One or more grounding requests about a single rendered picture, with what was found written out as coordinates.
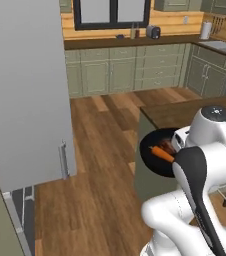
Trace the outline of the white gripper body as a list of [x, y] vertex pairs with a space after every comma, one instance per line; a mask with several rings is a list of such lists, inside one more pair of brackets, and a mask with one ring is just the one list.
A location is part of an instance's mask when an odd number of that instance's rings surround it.
[[186, 138], [187, 134], [184, 128], [177, 129], [174, 132], [173, 137], [171, 139], [171, 144], [176, 152], [179, 152], [182, 148], [185, 147]]

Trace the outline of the brown chicken drumstick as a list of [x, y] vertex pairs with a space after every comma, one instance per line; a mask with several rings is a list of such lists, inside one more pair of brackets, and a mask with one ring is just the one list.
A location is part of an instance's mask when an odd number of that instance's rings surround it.
[[176, 150], [173, 148], [170, 139], [167, 139], [167, 138], [162, 139], [159, 142], [159, 147], [170, 155], [176, 154]]

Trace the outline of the orange carrot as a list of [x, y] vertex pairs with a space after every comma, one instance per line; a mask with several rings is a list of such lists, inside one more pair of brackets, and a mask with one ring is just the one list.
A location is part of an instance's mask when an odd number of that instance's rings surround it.
[[163, 160], [172, 163], [174, 161], [174, 154], [176, 151], [168, 147], [153, 146], [151, 147], [151, 153]]

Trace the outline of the black bowl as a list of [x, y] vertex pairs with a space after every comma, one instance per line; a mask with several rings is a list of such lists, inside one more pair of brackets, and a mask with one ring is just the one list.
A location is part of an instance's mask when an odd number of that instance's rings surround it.
[[172, 139], [177, 127], [162, 128], [149, 132], [145, 135], [139, 144], [139, 153], [145, 166], [163, 177], [174, 178], [172, 163], [163, 160], [151, 153], [151, 147], [159, 146], [162, 139]]

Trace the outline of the grey fridge door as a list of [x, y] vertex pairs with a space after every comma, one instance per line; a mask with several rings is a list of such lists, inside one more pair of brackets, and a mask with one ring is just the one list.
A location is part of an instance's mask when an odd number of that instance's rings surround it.
[[58, 0], [0, 0], [0, 188], [69, 176], [76, 161]]

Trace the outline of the fridge body with shelves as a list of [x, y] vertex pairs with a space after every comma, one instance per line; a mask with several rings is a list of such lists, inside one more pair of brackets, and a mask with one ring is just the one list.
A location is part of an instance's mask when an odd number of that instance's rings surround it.
[[35, 256], [35, 189], [33, 186], [5, 192], [13, 226], [25, 256]]

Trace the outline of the green island counter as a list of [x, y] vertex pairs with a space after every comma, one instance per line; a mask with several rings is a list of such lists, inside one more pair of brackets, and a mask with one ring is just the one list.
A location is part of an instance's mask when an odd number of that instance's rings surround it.
[[175, 177], [160, 176], [145, 166], [139, 153], [139, 144], [142, 138], [153, 130], [173, 127], [179, 129], [189, 126], [197, 111], [208, 105], [226, 106], [226, 96], [140, 109], [134, 189], [141, 202], [177, 189]]

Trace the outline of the green corner base cupboards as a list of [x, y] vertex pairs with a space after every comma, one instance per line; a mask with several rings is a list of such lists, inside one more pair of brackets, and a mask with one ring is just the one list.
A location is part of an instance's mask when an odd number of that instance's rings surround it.
[[222, 96], [226, 89], [226, 55], [193, 45], [184, 85], [202, 98]]

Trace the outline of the green base cupboard run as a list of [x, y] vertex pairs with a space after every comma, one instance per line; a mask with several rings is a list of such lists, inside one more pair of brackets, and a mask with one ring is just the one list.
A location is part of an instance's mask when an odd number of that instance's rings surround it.
[[189, 44], [66, 50], [71, 98], [178, 87]]

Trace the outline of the grey sink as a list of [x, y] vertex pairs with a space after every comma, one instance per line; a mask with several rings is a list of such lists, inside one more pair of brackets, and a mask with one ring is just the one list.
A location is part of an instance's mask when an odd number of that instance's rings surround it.
[[218, 50], [222, 50], [223, 52], [226, 52], [226, 42], [223, 42], [223, 41], [202, 42], [202, 45], [209, 46]]

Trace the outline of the silver toaster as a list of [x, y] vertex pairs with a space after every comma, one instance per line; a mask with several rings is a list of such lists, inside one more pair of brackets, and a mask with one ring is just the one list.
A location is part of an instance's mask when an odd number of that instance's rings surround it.
[[146, 28], [146, 36], [151, 39], [159, 39], [161, 36], [161, 28], [155, 25], [148, 25]]

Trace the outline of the white paper towel roll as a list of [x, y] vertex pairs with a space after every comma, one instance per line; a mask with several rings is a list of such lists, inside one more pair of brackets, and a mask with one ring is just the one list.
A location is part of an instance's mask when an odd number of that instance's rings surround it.
[[211, 29], [212, 23], [209, 21], [205, 21], [201, 27], [200, 38], [202, 40], [207, 40], [210, 37]]

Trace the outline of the knife rack with knives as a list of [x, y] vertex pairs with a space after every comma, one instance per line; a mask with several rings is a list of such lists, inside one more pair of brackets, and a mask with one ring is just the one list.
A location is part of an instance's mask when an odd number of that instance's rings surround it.
[[226, 18], [224, 16], [214, 16], [213, 17], [212, 30], [211, 30], [212, 35], [216, 35], [220, 32], [225, 20], [226, 20]]

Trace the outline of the black framed window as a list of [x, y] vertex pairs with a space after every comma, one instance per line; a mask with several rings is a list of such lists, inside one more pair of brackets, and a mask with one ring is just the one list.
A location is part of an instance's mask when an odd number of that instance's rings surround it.
[[145, 28], [151, 0], [73, 0], [75, 30]]

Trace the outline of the green wall cupboards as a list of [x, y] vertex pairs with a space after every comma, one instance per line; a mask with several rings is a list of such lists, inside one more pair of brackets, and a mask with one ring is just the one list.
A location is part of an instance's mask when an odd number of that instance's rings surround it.
[[157, 11], [202, 11], [226, 15], [226, 0], [154, 0]]

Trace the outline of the small green wall cupboard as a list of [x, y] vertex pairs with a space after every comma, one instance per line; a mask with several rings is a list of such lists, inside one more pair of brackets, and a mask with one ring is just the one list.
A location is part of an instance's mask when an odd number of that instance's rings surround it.
[[72, 12], [72, 2], [71, 0], [59, 0], [60, 12], [61, 13], [71, 13]]

